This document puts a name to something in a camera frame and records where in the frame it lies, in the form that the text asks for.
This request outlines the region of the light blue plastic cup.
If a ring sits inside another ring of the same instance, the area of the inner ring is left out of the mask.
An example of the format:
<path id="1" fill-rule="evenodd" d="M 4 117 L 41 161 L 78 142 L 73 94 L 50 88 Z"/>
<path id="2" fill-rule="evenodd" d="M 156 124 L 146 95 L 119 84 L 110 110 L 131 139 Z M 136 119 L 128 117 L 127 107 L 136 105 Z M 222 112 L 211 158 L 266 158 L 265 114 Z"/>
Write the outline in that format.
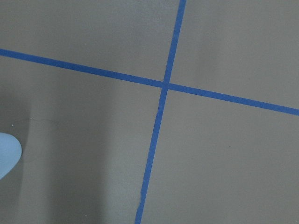
<path id="1" fill-rule="evenodd" d="M 20 142 L 8 133 L 0 133 L 0 178 L 6 176 L 21 158 Z"/>

